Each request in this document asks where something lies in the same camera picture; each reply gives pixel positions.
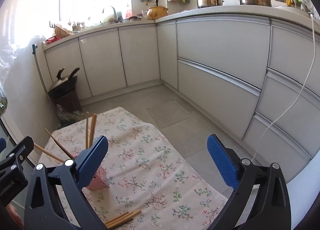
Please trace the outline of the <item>person's left hand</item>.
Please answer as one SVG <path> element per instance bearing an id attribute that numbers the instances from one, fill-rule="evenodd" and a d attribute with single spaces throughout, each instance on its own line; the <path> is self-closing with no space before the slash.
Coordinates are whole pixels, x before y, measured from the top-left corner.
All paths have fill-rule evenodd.
<path id="1" fill-rule="evenodd" d="M 6 207 L 6 210 L 11 215 L 13 220 L 17 223 L 17 225 L 19 225 L 19 227 L 21 229 L 24 229 L 24 223 L 23 223 L 22 218 L 20 217 L 17 209 L 12 204 L 8 204 Z"/>

